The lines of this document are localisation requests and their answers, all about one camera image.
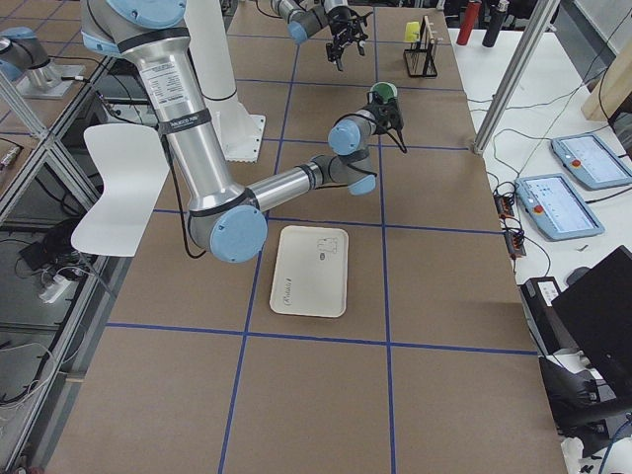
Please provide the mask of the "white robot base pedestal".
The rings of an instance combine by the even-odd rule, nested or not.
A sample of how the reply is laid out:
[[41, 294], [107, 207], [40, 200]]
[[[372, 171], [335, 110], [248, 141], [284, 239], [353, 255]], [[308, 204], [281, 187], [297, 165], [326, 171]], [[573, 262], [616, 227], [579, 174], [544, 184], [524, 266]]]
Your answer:
[[185, 22], [202, 97], [224, 156], [233, 162], [255, 162], [266, 118], [249, 114], [239, 100], [220, 2], [188, 1]]

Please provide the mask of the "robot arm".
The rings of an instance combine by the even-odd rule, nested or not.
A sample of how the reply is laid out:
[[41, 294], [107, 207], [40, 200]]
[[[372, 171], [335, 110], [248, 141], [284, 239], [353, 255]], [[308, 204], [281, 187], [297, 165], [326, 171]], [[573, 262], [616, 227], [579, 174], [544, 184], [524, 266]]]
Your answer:
[[81, 18], [89, 49], [137, 68], [157, 123], [85, 131], [104, 191], [72, 234], [80, 252], [133, 256], [165, 179], [182, 174], [190, 192], [181, 208], [185, 241], [224, 262], [247, 261], [267, 239], [267, 210], [329, 183], [355, 196], [372, 191], [368, 139], [402, 138], [396, 87], [379, 82], [360, 110], [333, 125], [331, 155], [241, 185], [228, 164], [257, 158], [265, 120], [238, 100], [219, 3], [85, 1]]
[[270, 5], [285, 20], [296, 44], [303, 44], [328, 28], [332, 39], [326, 43], [327, 59], [339, 71], [344, 70], [342, 57], [348, 46], [354, 44], [358, 54], [365, 56], [368, 35], [363, 28], [371, 13], [360, 14], [347, 1], [314, 1], [311, 6], [303, 6], [303, 1], [276, 0]]

